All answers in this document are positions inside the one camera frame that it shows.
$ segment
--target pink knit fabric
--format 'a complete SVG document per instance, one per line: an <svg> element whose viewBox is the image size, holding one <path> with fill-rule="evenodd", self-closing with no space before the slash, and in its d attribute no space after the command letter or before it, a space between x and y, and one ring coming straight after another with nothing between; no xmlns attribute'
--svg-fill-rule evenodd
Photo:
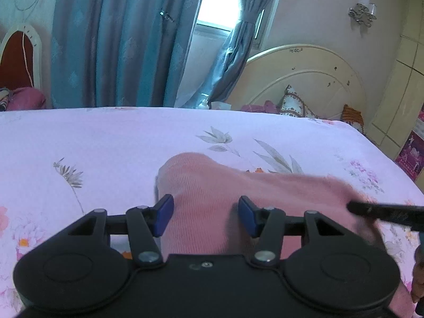
<svg viewBox="0 0 424 318"><path fill-rule="evenodd" d="M334 178L246 173L220 165L203 154L183 153L159 170L158 194L172 194L174 215L161 240L168 254L250 253L253 243L237 217L236 202L248 196L258 207L276 207L287 215L317 210L364 238L375 241L375 229L346 210L361 200L352 187ZM282 258L300 247L299 237L285 237ZM413 303L401 283L391 309L411 318Z"/></svg>

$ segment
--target finger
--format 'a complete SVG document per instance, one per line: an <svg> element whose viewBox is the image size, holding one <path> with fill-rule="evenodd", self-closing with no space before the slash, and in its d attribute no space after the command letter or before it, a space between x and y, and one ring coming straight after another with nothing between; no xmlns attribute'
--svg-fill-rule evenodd
<svg viewBox="0 0 424 318"><path fill-rule="evenodd" d="M415 262L421 263L424 261L423 252L421 251L421 245L415 250Z"/></svg>
<svg viewBox="0 0 424 318"><path fill-rule="evenodd" d="M422 298L424 296L424 285L421 285L416 281L412 281L411 295L417 298Z"/></svg>
<svg viewBox="0 0 424 318"><path fill-rule="evenodd" d="M414 269L412 270L412 278L416 283L422 285L424 283L424 268L422 264L415 264Z"/></svg>
<svg viewBox="0 0 424 318"><path fill-rule="evenodd" d="M417 302L420 301L421 298L419 298L418 296L416 296L414 293L411 293L411 298L412 298L412 302L414 304L416 304Z"/></svg>

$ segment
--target orange pillow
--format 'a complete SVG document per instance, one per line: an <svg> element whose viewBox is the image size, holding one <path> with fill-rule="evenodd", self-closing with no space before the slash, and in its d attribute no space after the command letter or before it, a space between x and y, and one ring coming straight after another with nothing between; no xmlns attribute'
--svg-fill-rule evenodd
<svg viewBox="0 0 424 318"><path fill-rule="evenodd" d="M364 134L364 120L361 111L357 111L345 104L343 106L341 121L353 126L361 134Z"/></svg>

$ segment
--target curtain tie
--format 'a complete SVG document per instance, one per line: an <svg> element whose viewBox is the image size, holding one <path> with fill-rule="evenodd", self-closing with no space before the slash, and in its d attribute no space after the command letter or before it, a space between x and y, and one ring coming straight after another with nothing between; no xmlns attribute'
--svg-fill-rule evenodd
<svg viewBox="0 0 424 318"><path fill-rule="evenodd" d="M241 12L240 20L250 24L256 24L258 20L258 12L243 11Z"/></svg>

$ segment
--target floral bedsheet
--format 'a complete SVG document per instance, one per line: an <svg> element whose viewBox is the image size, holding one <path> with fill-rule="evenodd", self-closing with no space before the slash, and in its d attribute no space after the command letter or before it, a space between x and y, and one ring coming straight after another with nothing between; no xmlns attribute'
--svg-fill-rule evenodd
<svg viewBox="0 0 424 318"><path fill-rule="evenodd" d="M236 111L96 108L0 114L0 317L22 303L12 280L24 254L83 214L155 203L170 157L205 153L244 171L334 176L374 202L424 206L424 195L370 141L342 122ZM410 289L418 236L380 223ZM125 243L116 248L125 254Z"/></svg>

